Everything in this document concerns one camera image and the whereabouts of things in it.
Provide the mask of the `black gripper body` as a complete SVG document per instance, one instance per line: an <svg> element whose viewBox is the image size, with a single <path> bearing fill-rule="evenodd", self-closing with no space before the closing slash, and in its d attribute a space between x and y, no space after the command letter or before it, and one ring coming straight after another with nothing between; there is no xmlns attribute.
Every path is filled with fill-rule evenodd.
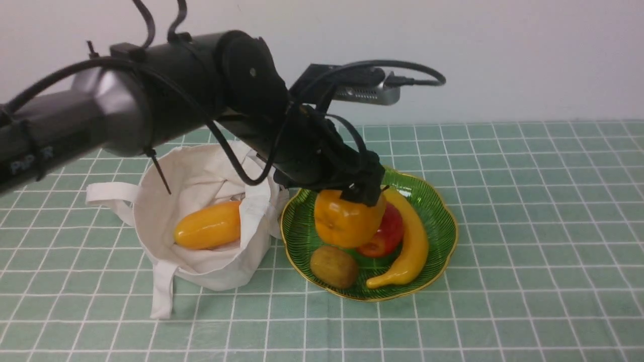
<svg viewBox="0 0 644 362"><path fill-rule="evenodd" d="M384 166L343 117L292 108L273 162L273 180L285 188L340 191L348 202L373 207Z"/></svg>

